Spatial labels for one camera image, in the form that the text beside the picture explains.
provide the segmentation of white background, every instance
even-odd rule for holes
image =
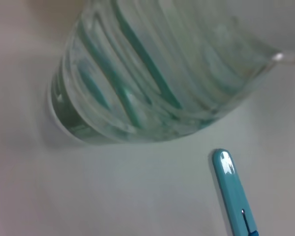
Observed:
[[[295,235],[295,66],[187,138],[82,147],[44,116],[79,0],[0,0],[0,236],[223,236],[208,154],[233,154],[262,236]]]

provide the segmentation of teal clothespin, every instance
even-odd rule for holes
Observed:
[[[259,236],[231,154],[218,149],[212,161],[234,236]]]

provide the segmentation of clear glass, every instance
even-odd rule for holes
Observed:
[[[224,0],[89,0],[50,88],[76,138],[161,142],[225,116],[282,58]]]

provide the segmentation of white table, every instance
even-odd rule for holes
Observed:
[[[295,66],[193,136],[73,145],[44,95],[81,4],[0,0],[0,236],[226,235],[214,148],[233,154],[260,234],[295,235]]]

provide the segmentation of glass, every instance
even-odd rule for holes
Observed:
[[[88,143],[172,140],[233,110],[282,57],[223,0],[89,0],[52,80],[50,107]]]

